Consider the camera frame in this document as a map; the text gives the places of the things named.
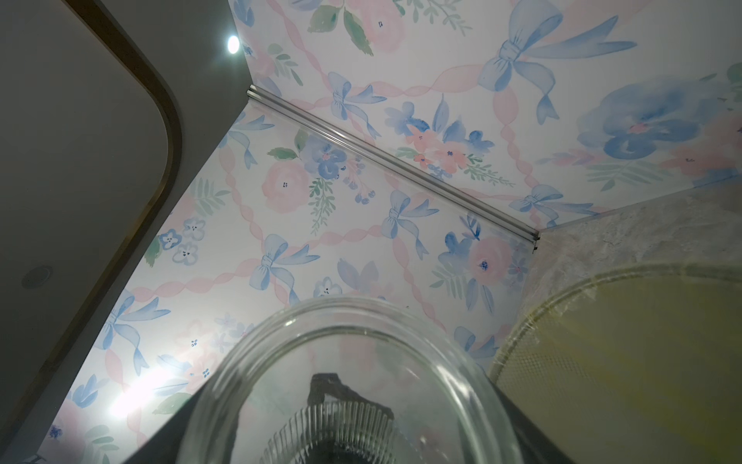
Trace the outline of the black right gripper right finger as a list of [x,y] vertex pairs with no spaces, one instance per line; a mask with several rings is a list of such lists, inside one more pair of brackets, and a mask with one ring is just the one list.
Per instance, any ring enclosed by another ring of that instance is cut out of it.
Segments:
[[558,463],[560,450],[498,388],[494,388],[510,419],[525,463]]

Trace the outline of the glass jar with tea leaves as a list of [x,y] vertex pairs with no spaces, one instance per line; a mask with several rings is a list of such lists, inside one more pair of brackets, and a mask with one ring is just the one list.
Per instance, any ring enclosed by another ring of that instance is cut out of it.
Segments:
[[181,463],[519,463],[473,335],[367,297],[284,309],[207,382]]

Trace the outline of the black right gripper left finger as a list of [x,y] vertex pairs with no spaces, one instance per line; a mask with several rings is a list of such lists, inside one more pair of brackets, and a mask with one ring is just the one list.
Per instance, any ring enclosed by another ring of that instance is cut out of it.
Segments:
[[126,464],[175,464],[197,399],[190,399]]

